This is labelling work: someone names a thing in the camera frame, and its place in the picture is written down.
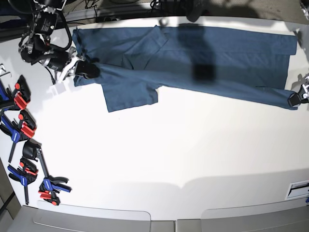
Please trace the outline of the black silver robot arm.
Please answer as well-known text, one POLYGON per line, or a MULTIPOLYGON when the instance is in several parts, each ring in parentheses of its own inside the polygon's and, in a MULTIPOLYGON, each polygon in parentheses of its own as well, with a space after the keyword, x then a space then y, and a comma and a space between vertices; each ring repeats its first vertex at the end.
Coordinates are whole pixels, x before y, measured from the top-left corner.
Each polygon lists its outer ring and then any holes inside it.
POLYGON ((18 52, 23 61, 34 65, 40 63, 47 69, 60 74, 60 80, 68 76, 80 76, 92 79, 99 76, 99 69, 88 62, 72 46, 72 35, 62 10, 65 0, 29 0, 32 22, 28 31, 22 35, 18 52), (51 43, 51 35, 56 29, 57 20, 61 19, 68 36, 65 47, 51 43))
MULTIPOLYGON (((300 0, 299 3, 305 18, 309 20, 309 1, 300 0)), ((309 59, 309 26, 301 28, 300 31, 295 34, 298 37, 299 45, 304 49, 307 59, 309 59)), ((306 74, 304 77, 300 76, 296 84, 300 84, 299 91, 292 94, 288 99, 288 103, 292 107, 298 107, 301 104, 309 102, 309 74, 306 74)))

